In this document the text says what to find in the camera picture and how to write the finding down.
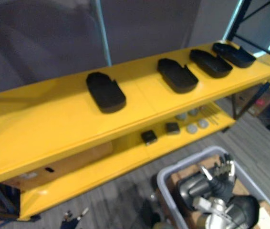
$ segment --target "gray round disc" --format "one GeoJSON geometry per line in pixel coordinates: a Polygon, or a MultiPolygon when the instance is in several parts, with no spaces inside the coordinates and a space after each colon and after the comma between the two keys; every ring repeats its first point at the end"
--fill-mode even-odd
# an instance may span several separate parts
{"type": "Polygon", "coordinates": [[[195,134],[197,132],[197,126],[194,124],[189,124],[187,127],[187,132],[190,134],[195,134]]]}
{"type": "Polygon", "coordinates": [[[191,115],[191,116],[197,116],[198,108],[194,108],[194,109],[188,111],[188,114],[191,115]]]}
{"type": "Polygon", "coordinates": [[[197,125],[200,127],[200,128],[207,128],[209,126],[209,123],[205,120],[205,119],[200,119],[198,122],[197,122],[197,125]]]}
{"type": "Polygon", "coordinates": [[[175,116],[175,118],[179,121],[184,121],[186,118],[187,118],[187,113],[184,112],[184,113],[180,113],[180,114],[177,114],[175,116]]]}

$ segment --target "upper shelf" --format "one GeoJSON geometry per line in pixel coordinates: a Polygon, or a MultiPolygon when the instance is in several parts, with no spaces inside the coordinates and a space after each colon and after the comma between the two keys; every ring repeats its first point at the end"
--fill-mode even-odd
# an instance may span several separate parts
{"type": "Polygon", "coordinates": [[[249,68],[233,66],[224,78],[208,76],[189,53],[194,48],[211,52],[211,47],[167,52],[0,93],[0,182],[270,78],[270,66],[258,61],[249,68]],[[163,81],[156,66],[165,57],[188,65],[199,79],[193,91],[176,94],[163,81]],[[85,83],[95,71],[117,80],[126,95],[122,110],[99,111],[85,83]]]}

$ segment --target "lower shelf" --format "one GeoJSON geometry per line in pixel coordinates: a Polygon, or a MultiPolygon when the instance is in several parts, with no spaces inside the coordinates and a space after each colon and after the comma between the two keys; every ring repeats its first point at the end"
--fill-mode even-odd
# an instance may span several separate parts
{"type": "Polygon", "coordinates": [[[166,134],[166,122],[176,122],[176,119],[165,120],[141,131],[120,137],[113,141],[114,153],[112,155],[43,186],[22,193],[19,220],[29,220],[32,215],[73,198],[174,149],[231,126],[235,121],[215,103],[210,103],[205,105],[197,116],[188,116],[184,122],[178,121],[180,127],[178,135],[166,134]],[[209,126],[206,129],[198,128],[195,134],[189,134],[186,131],[186,126],[189,123],[196,123],[200,118],[205,118],[209,126]],[[156,133],[157,142],[145,146],[140,133],[150,129],[156,133]]]}

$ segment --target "gray plastic bin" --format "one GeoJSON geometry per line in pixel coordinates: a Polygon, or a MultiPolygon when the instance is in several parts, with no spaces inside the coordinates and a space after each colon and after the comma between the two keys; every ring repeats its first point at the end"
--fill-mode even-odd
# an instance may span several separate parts
{"type": "MultiPolygon", "coordinates": [[[[184,169],[190,165],[196,164],[206,158],[209,158],[213,155],[223,156],[224,154],[228,154],[228,152],[219,147],[219,146],[210,146],[205,148],[202,152],[193,154],[174,165],[163,168],[157,174],[157,185],[158,188],[174,218],[174,221],[178,227],[178,229],[188,229],[186,222],[184,221],[181,213],[179,212],[167,186],[166,180],[171,176],[171,174],[184,169]]],[[[249,175],[241,168],[241,166],[235,162],[236,167],[236,175],[240,182],[248,189],[250,194],[252,194],[255,198],[260,200],[265,200],[270,204],[269,198],[264,194],[264,192],[256,185],[256,183],[249,177],[249,175]]]]}

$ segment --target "black plastic tray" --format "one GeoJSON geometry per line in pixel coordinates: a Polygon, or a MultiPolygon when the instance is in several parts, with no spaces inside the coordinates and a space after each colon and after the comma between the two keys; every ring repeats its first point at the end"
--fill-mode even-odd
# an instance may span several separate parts
{"type": "Polygon", "coordinates": [[[212,50],[240,68],[249,67],[256,60],[255,57],[245,51],[242,47],[236,49],[228,44],[214,43],[212,50]]]}
{"type": "Polygon", "coordinates": [[[126,104],[124,93],[115,80],[106,74],[95,72],[86,79],[88,90],[103,113],[112,113],[122,109],[126,104]]]}
{"type": "Polygon", "coordinates": [[[214,57],[210,53],[199,49],[191,50],[190,59],[214,78],[224,77],[232,70],[232,66],[220,56],[214,57]]]}
{"type": "Polygon", "coordinates": [[[185,65],[182,68],[178,62],[171,59],[160,59],[157,70],[162,74],[165,82],[176,93],[186,93],[194,89],[198,79],[185,65]]]}

